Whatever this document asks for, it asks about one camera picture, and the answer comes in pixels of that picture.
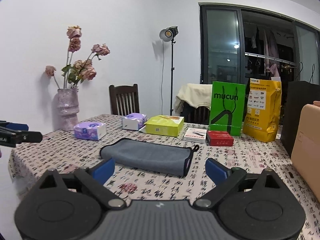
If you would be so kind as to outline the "cream cloth on chair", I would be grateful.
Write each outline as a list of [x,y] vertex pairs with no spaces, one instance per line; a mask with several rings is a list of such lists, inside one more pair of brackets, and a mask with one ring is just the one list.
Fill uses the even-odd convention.
[[204,84],[188,83],[183,85],[175,96],[174,112],[180,114],[183,110],[183,104],[186,102],[195,109],[199,107],[211,108],[212,86]]

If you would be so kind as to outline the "purple and grey towel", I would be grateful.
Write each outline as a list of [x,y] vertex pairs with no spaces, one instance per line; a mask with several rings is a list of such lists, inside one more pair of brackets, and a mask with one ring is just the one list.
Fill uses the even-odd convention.
[[103,159],[152,172],[185,177],[199,145],[177,147],[123,138],[100,149]]

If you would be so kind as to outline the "white purple tissue pack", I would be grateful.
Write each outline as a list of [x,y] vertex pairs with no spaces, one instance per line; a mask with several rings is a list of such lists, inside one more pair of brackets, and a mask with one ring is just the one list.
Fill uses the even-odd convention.
[[131,113],[121,118],[122,129],[138,131],[144,127],[147,116],[140,113]]

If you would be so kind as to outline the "green mucun paper bag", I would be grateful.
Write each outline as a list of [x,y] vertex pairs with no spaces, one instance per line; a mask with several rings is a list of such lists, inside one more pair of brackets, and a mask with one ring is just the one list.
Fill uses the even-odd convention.
[[239,83],[214,81],[210,107],[210,131],[224,131],[239,136],[245,107],[246,86]]

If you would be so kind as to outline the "beige pink case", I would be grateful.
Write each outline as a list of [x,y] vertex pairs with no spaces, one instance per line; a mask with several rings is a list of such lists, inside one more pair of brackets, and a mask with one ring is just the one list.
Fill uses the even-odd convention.
[[291,161],[313,194],[320,195],[319,101],[302,108]]

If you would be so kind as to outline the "red flat box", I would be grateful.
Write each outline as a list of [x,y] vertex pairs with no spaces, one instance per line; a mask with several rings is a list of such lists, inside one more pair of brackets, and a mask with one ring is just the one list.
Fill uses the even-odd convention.
[[233,146],[234,139],[226,131],[207,131],[209,146],[228,147]]

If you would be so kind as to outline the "yellow printed bag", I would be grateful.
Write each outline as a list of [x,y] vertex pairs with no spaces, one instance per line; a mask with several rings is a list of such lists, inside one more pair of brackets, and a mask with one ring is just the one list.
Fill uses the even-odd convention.
[[261,142],[275,141],[280,121],[281,82],[250,79],[243,133]]

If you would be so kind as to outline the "black paper bag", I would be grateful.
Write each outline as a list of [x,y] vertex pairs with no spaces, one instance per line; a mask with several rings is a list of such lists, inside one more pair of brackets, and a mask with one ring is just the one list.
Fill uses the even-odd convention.
[[295,144],[302,108],[319,101],[319,84],[314,83],[314,81],[319,82],[319,77],[315,77],[316,69],[313,64],[311,74],[306,76],[306,81],[292,81],[288,85],[280,140],[289,157]]

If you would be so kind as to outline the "white flat box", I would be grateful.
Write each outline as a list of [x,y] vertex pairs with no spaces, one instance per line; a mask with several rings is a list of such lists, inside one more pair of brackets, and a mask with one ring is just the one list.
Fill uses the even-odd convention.
[[207,130],[199,128],[188,128],[183,136],[184,141],[205,143],[207,138]]

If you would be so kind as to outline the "chair under cream cloth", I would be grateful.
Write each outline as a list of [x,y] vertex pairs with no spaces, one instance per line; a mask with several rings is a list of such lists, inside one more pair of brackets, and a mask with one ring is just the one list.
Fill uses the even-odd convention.
[[184,102],[180,116],[184,117],[184,122],[187,123],[208,125],[210,110],[204,106],[194,108],[187,102]]

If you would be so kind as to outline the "studio light on stand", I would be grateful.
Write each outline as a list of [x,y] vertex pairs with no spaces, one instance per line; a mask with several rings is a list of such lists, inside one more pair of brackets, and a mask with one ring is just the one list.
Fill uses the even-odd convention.
[[162,42],[170,42],[171,44],[171,59],[170,59],[170,115],[173,114],[173,86],[174,86],[174,45],[175,37],[178,35],[178,26],[173,25],[160,31],[159,38]]

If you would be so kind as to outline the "dark framed sliding window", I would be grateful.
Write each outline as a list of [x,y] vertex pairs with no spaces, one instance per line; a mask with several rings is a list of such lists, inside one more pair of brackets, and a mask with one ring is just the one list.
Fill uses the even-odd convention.
[[250,78],[319,84],[319,30],[275,12],[200,4],[200,82]]

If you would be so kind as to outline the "pink speckled ceramic vase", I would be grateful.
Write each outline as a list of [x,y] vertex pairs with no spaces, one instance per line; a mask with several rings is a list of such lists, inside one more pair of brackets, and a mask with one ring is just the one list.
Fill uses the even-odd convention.
[[60,117],[60,129],[72,131],[78,124],[79,100],[77,88],[57,91],[57,110]]

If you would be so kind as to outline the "lime green cardboard box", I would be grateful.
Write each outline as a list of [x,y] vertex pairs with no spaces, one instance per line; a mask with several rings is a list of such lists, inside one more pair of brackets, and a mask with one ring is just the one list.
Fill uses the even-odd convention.
[[146,134],[178,137],[183,125],[184,117],[157,115],[146,121],[139,131]]

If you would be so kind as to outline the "dried pink rose bouquet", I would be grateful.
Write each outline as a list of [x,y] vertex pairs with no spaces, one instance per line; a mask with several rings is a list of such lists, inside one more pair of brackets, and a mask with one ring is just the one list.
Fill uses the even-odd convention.
[[66,35],[68,37],[68,50],[66,65],[61,69],[63,77],[62,87],[56,80],[56,68],[54,66],[46,66],[44,70],[44,73],[49,78],[53,78],[58,89],[77,88],[78,84],[93,80],[97,75],[93,67],[93,59],[97,58],[100,61],[102,57],[110,54],[110,49],[105,43],[94,44],[87,59],[74,61],[74,54],[81,49],[82,29],[78,25],[69,26]]

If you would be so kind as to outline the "dark wooden chair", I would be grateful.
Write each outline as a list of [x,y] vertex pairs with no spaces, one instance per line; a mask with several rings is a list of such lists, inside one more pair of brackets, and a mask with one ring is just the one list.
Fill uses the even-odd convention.
[[126,116],[131,113],[140,113],[138,85],[109,86],[111,114]]

